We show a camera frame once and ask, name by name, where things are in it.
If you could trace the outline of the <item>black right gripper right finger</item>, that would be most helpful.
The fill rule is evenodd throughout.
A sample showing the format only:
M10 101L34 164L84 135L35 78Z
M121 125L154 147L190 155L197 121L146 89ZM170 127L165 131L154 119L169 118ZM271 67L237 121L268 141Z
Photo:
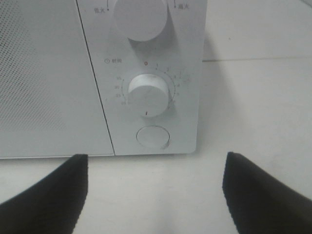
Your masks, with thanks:
M222 190L240 234L312 232L311 199L239 153L227 154Z

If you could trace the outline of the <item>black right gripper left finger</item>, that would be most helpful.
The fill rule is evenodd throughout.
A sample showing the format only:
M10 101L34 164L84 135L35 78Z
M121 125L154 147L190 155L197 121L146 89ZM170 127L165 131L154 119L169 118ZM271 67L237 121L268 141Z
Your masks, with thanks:
M88 194L88 156L74 155L1 203L2 234L71 234Z

